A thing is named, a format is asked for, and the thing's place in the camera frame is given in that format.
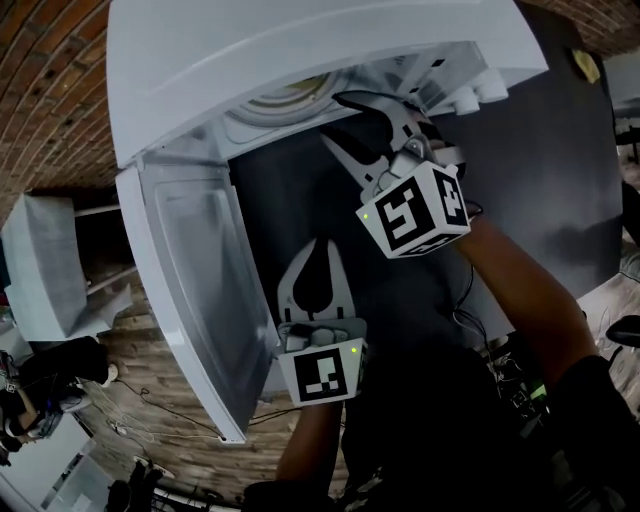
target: human arm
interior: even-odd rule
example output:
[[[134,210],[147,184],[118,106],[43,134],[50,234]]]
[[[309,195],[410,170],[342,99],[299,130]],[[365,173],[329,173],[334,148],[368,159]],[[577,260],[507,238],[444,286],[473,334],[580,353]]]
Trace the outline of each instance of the human arm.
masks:
[[[476,218],[471,233],[456,246],[523,335],[548,389],[553,389],[574,363],[598,354],[575,299],[486,218]]]
[[[304,407],[285,448],[276,480],[305,483],[326,493],[338,454],[342,402]]]
[[[24,389],[18,387],[16,392],[20,395],[24,405],[24,412],[18,416],[18,423],[23,430],[27,430],[31,425],[33,425],[33,422],[36,421],[38,411],[36,411],[36,408],[33,406],[33,403],[31,403],[31,399]]]

